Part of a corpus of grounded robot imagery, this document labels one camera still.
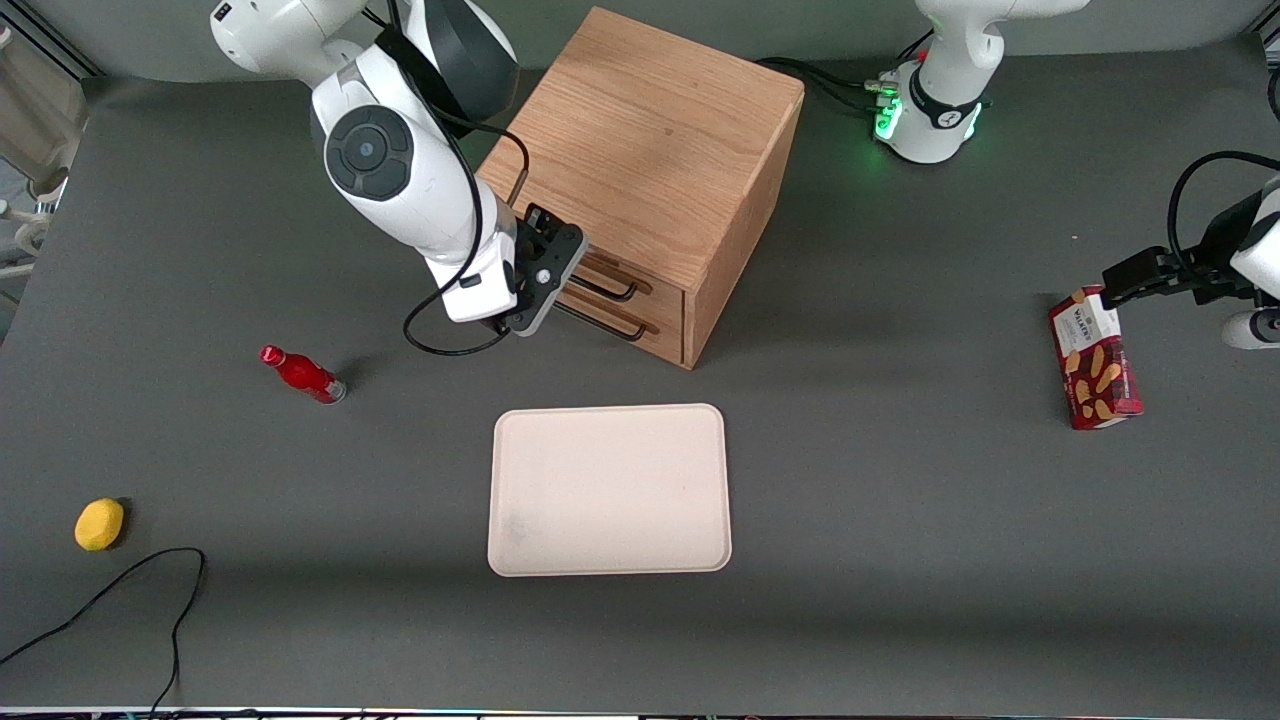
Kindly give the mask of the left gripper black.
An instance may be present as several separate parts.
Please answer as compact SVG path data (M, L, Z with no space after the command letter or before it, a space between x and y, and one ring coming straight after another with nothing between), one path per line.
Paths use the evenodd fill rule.
M1254 231L1263 200L1263 191L1254 191L1242 201L1217 214L1206 227L1202 241L1190 250L1193 268L1203 282L1192 291L1197 304L1220 299L1249 300L1261 304L1265 292L1231 265L1242 250L1253 249L1262 238ZM1102 273L1102 301L1107 309L1151 295L1164 293L1167 286L1187 282L1183 261L1167 249L1144 249L1117 264L1117 270Z

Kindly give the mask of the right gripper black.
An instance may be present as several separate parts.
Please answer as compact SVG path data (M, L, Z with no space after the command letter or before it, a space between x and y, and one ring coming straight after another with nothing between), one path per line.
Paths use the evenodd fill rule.
M548 246L554 242L563 223L543 206L526 206L526 222L516 223L516 273L539 273L549 258Z

